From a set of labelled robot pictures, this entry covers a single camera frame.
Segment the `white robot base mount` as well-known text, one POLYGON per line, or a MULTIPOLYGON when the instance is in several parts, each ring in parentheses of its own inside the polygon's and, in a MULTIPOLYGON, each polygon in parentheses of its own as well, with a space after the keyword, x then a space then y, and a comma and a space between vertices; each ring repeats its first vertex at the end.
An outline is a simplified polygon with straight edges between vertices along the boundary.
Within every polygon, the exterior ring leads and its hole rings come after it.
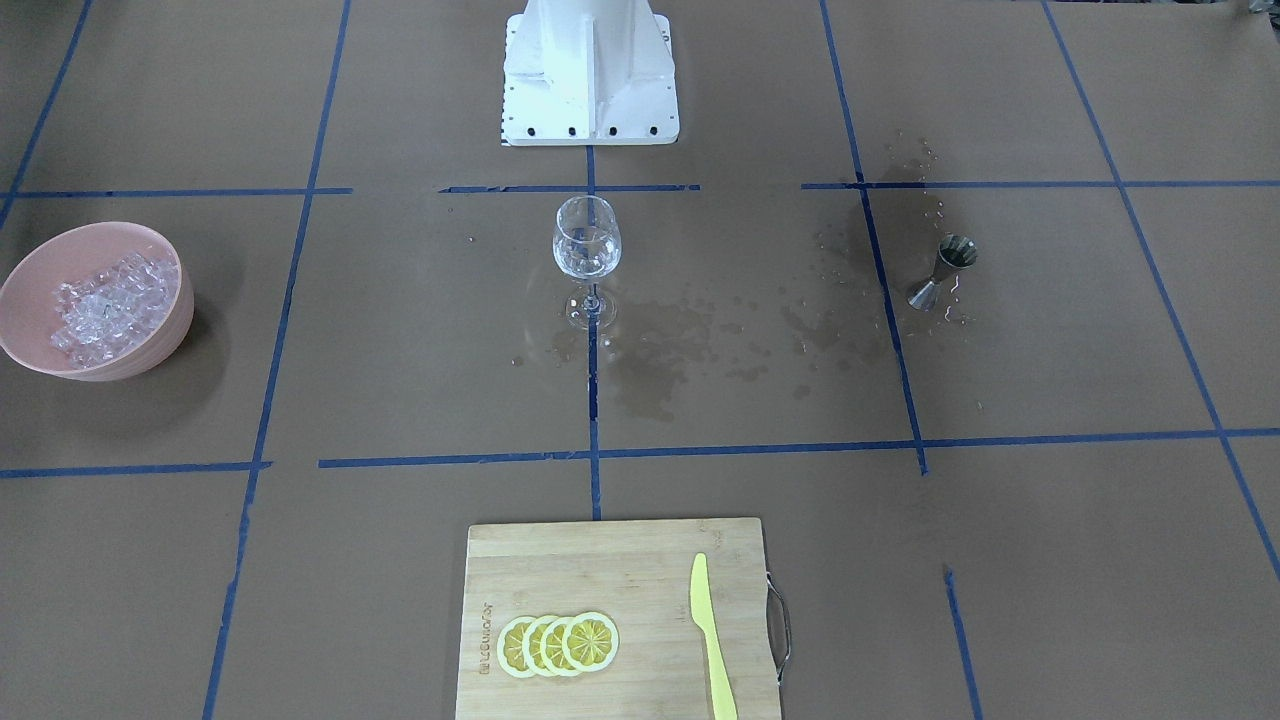
POLYGON ((676 143, 669 19, 648 1, 529 1, 504 32, 506 146, 676 143))

